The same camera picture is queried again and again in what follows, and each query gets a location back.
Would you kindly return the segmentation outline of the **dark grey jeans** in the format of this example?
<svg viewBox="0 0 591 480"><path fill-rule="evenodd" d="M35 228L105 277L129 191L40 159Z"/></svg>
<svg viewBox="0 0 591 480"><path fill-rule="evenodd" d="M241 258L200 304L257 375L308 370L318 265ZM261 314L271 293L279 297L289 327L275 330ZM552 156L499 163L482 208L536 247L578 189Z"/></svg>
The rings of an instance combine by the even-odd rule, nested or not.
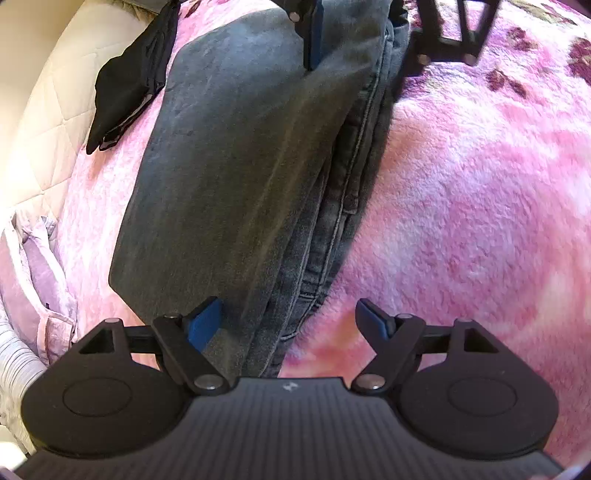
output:
<svg viewBox="0 0 591 480"><path fill-rule="evenodd" d="M179 50L109 272L141 320L214 296L209 361L228 377L280 371L356 234L408 39L398 1L329 1L311 71L276 9Z"/></svg>

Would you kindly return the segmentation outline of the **lilac pillow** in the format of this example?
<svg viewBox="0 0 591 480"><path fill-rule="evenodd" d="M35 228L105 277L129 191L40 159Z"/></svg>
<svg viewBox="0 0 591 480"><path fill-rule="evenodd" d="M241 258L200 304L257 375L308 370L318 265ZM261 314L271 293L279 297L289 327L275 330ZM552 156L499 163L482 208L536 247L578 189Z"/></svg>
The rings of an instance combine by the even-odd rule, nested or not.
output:
<svg viewBox="0 0 591 480"><path fill-rule="evenodd" d="M77 302L50 246L49 218L1 223L1 302L16 335L50 365L76 340Z"/></svg>

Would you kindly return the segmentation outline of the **pink rose blanket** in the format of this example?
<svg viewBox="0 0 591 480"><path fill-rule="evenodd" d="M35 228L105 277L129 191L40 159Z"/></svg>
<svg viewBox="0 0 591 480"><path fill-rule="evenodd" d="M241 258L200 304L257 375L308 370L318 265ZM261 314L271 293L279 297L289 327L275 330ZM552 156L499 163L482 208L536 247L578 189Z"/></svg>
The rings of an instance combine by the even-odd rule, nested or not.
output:
<svg viewBox="0 0 591 480"><path fill-rule="evenodd" d="M352 379L369 298L431 323L477 320L552 386L550 454L590 459L590 23L502 4L478 66L409 80L348 257L297 329L283 377Z"/></svg>

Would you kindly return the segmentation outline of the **white striped duvet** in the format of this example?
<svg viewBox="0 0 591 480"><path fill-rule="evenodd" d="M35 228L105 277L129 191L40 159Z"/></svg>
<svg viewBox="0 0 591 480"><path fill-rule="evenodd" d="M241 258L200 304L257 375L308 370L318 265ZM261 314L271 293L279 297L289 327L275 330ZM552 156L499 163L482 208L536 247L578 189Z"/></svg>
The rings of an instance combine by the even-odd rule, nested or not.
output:
<svg viewBox="0 0 591 480"><path fill-rule="evenodd" d="M27 455L34 454L36 448L24 426L21 403L27 389L46 367L15 333L4 309L1 309L0 341L1 424Z"/></svg>

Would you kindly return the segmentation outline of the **folded black garment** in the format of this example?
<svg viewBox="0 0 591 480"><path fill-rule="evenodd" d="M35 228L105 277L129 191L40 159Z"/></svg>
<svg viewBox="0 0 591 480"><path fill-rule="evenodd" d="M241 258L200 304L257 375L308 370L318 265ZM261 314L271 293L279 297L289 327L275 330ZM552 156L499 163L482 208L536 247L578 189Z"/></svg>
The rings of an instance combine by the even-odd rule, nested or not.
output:
<svg viewBox="0 0 591 480"><path fill-rule="evenodd" d="M167 65L176 40L180 5L179 1L163 5L124 52L99 70L87 154L116 145L164 88Z"/></svg>

